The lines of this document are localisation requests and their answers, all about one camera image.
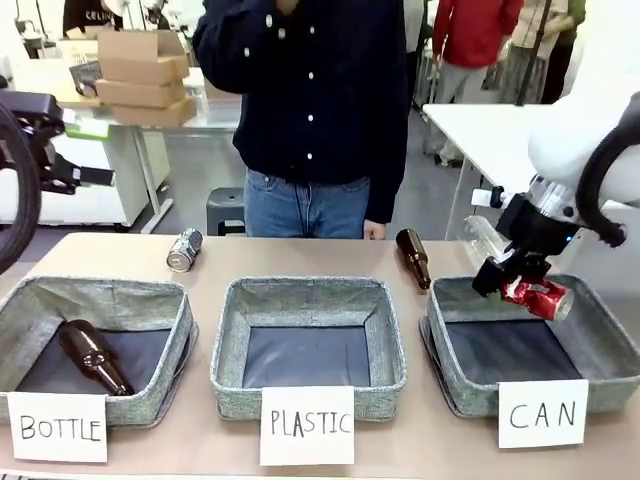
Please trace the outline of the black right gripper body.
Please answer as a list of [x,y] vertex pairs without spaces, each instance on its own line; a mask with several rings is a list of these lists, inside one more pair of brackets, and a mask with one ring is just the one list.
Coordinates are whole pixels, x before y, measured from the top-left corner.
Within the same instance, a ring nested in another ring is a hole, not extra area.
[[496,230],[510,241],[509,257],[560,255],[579,230],[577,224],[543,215],[524,194],[516,194],[499,218]]

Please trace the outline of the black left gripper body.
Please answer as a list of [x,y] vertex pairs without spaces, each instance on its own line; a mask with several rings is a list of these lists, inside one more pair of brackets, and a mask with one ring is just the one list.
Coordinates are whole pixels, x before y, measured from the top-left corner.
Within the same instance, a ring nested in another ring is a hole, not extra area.
[[15,173],[20,190],[41,190],[41,177],[55,178],[51,133],[59,130],[25,119],[0,120],[0,172]]

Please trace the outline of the crushed red can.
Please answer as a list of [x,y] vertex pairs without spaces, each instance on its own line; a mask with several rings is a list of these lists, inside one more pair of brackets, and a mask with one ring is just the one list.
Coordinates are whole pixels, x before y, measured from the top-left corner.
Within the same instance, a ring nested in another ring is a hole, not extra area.
[[502,287],[501,298],[548,321],[564,320],[574,302],[571,289],[548,279],[528,280],[521,276]]

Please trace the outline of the black mesh basket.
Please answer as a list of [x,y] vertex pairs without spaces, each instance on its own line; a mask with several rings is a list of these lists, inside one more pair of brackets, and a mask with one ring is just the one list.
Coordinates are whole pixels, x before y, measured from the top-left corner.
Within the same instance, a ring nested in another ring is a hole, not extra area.
[[98,96],[96,82],[103,78],[101,65],[98,61],[71,66],[69,72],[79,95],[86,98]]

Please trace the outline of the silver drink can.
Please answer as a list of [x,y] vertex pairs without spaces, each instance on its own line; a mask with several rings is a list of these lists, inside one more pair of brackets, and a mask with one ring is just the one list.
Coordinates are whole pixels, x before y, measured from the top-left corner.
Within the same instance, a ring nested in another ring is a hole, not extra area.
[[167,266],[174,272],[188,272],[201,249],[203,235],[195,228],[182,231],[167,254]]

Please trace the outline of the white paper label can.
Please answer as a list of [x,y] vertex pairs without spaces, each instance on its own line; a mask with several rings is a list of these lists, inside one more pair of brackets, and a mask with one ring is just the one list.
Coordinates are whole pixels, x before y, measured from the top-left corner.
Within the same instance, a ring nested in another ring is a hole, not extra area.
[[499,383],[498,447],[582,444],[588,396],[584,379]]

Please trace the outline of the grey basket with plastic label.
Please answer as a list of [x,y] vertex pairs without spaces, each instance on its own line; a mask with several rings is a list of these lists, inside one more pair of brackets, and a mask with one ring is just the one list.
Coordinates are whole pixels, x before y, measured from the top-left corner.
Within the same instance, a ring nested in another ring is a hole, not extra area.
[[390,290],[366,277],[244,277],[225,293],[210,380],[219,415],[257,420],[265,387],[351,386],[355,418],[394,418],[407,367]]

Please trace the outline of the white desk with legs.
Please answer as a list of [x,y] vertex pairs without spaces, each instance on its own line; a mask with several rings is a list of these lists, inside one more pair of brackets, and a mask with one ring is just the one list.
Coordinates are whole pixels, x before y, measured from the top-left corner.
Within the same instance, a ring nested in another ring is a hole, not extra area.
[[113,185],[80,188],[73,196],[44,194],[40,223],[144,233],[175,233],[185,227],[204,231],[210,192],[239,187],[244,180],[231,145],[239,98],[207,91],[201,72],[193,68],[185,85],[196,99],[196,117],[178,129],[121,126],[109,109],[77,95],[69,66],[69,60],[61,58],[0,63],[1,72],[11,72],[16,89],[51,93],[71,109],[73,119],[99,119],[109,126],[105,140],[59,136],[53,143],[73,163],[112,170]]

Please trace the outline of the clear plastic bottle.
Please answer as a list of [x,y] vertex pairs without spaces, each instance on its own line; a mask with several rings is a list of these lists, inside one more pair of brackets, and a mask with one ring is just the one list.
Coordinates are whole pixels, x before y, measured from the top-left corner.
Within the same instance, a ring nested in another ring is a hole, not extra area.
[[467,255],[476,268],[488,257],[500,257],[509,245],[490,222],[480,215],[464,219],[459,239],[464,243]]

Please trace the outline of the flat cardboard box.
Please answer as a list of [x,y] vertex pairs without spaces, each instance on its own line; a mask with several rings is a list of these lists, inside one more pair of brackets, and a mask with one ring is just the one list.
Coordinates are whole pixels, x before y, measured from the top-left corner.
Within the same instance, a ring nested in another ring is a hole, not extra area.
[[100,101],[111,106],[166,108],[187,96],[181,82],[146,85],[101,79],[95,86]]
[[114,118],[123,125],[142,127],[181,127],[197,115],[197,102],[185,97],[166,108],[113,106]]

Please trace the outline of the white table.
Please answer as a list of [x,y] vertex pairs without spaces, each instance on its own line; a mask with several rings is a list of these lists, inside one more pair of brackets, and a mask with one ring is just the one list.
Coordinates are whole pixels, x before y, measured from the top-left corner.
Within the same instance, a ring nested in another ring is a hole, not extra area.
[[550,112],[548,105],[425,104],[423,114],[463,154],[444,238],[452,240],[470,213],[471,195],[464,184],[481,175],[508,192],[524,192],[535,175],[529,160],[529,132]]

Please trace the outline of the person in black printed shirt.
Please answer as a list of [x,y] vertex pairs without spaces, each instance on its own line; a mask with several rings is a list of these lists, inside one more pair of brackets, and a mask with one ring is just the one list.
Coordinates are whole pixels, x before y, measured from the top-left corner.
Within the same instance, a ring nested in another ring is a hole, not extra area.
[[63,37],[68,38],[69,31],[85,33],[87,27],[111,25],[121,30],[123,17],[115,14],[106,0],[64,0],[62,25]]

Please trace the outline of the grey metal stool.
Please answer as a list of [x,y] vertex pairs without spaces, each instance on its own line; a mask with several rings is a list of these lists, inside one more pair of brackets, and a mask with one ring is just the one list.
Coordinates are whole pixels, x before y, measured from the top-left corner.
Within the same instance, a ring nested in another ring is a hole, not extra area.
[[244,189],[213,189],[206,201],[206,225],[208,236],[244,234]]

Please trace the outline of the white paper label plastic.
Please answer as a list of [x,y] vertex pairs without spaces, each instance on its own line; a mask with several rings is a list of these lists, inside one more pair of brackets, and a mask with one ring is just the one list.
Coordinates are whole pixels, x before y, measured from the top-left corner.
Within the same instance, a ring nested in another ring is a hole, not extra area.
[[261,392],[262,466],[355,463],[352,386],[267,387]]

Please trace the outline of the white paper label bottle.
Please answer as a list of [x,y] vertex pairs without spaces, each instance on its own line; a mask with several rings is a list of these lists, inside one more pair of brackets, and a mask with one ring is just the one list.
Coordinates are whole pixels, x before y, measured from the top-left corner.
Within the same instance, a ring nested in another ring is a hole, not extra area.
[[108,460],[104,395],[10,392],[7,402],[16,459]]

